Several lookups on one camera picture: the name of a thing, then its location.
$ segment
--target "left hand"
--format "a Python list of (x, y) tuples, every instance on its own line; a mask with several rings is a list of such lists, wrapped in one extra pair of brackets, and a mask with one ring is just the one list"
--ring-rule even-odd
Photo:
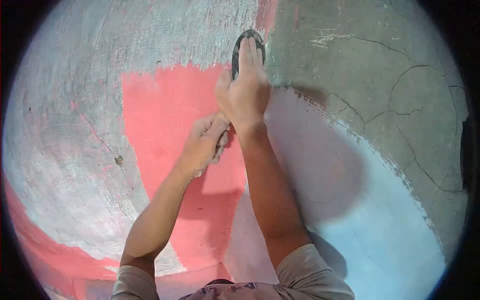
[(198, 119), (185, 142), (179, 164), (193, 178), (203, 175), (209, 164), (217, 163), (228, 142), (230, 121), (221, 112)]

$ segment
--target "pink painted area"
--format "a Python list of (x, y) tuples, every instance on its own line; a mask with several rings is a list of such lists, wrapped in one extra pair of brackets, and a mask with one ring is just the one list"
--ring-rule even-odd
[[(214, 91), (222, 68), (201, 71), (189, 64), (158, 68), (154, 74), (122, 74), (125, 133), (150, 199), (174, 165), (193, 122), (218, 110)], [(245, 180), (240, 146), (231, 134), (220, 162), (187, 189), (170, 239), (188, 271), (223, 260)]]
[(56, 243), (30, 221), (6, 179), (4, 187), (15, 233), (30, 266), (44, 286), (58, 289), (64, 296), (72, 296), (75, 294), (72, 285), (75, 277), (115, 279), (115, 273), (104, 267), (116, 266), (118, 262), (108, 258), (97, 260), (79, 247)]
[(265, 40), (268, 38), (268, 33), (275, 28), (275, 11), (277, 5), (278, 0), (258, 0), (255, 28), (265, 29)]

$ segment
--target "gray cement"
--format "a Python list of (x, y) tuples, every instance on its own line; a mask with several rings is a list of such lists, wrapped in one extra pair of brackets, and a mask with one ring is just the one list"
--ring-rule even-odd
[(453, 58), (415, 1), (281, 0), (267, 43), (273, 85), (312, 97), (405, 171), (448, 262), (467, 194), (460, 175), (467, 116)]

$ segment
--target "curved concrete surface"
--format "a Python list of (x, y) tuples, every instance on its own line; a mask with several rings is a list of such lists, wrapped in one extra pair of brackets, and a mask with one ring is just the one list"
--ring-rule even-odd
[[(248, 28), (266, 37), (269, 135), (320, 253), (358, 299), (434, 287), (465, 214), (466, 107), (414, 1), (65, 0), (19, 67), (2, 157), (17, 236), (52, 298), (108, 298), (133, 221), (193, 120), (216, 110), (216, 77)], [(230, 140), (156, 260), (161, 298), (277, 280)]]

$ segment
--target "gray t-shirt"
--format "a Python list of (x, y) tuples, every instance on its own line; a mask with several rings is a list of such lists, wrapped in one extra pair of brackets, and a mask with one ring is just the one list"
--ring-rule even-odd
[[(244, 282), (207, 285), (181, 300), (275, 299), (353, 300), (348, 285), (327, 266), (313, 244), (299, 247), (276, 268), (279, 284)], [(130, 265), (120, 267), (111, 300), (160, 299), (147, 272)]]

